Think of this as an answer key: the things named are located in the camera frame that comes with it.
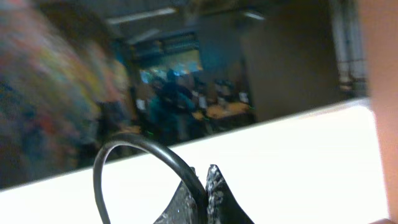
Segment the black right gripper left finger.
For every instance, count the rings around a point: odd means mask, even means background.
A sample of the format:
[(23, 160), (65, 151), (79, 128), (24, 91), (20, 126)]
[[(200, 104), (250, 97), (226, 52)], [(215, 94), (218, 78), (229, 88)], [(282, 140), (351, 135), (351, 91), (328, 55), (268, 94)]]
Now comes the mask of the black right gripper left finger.
[(196, 202), (182, 180), (154, 224), (199, 224)]

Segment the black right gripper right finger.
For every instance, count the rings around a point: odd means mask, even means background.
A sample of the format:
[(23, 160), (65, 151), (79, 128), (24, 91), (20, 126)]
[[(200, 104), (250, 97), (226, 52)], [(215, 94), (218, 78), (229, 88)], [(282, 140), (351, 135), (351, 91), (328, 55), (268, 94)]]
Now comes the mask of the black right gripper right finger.
[(211, 164), (206, 177), (208, 224), (254, 224), (236, 201), (220, 168)]

